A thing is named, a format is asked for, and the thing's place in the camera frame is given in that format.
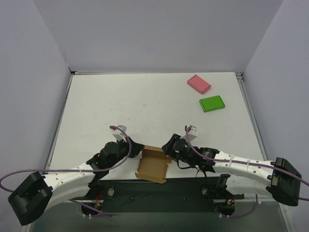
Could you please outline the brown cardboard paper box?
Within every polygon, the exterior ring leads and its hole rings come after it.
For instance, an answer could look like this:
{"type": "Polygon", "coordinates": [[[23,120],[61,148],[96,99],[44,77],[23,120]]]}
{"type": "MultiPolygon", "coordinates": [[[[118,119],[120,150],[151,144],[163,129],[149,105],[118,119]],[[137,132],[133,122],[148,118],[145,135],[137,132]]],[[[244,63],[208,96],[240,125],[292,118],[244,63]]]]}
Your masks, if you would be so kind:
{"type": "Polygon", "coordinates": [[[145,146],[141,151],[141,158],[135,173],[136,178],[164,184],[166,173],[172,158],[167,156],[162,148],[145,146]]]}

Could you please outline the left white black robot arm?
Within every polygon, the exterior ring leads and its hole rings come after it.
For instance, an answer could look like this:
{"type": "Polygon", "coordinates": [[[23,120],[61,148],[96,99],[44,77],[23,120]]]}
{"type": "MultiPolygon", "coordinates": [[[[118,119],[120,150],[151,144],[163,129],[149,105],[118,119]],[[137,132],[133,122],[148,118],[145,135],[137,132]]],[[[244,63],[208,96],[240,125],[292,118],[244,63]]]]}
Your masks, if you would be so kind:
{"type": "Polygon", "coordinates": [[[144,145],[133,140],[108,142],[87,162],[68,171],[42,174],[31,173],[9,196],[8,202],[22,226],[37,220],[45,210],[64,201],[84,197],[97,197],[95,184],[115,165],[126,158],[136,157],[144,145]]]}

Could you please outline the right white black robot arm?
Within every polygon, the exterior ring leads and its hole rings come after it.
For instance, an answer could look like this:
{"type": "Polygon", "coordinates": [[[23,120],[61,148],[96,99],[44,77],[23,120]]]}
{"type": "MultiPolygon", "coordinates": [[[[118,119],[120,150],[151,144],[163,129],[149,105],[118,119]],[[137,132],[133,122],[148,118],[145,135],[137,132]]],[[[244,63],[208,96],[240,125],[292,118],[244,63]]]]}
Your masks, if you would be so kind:
{"type": "Polygon", "coordinates": [[[165,155],[196,168],[203,174],[220,175],[217,189],[232,195],[260,194],[271,196],[287,206],[298,206],[301,174],[286,159],[252,160],[208,147],[191,146],[177,134],[162,146],[165,155]]]}

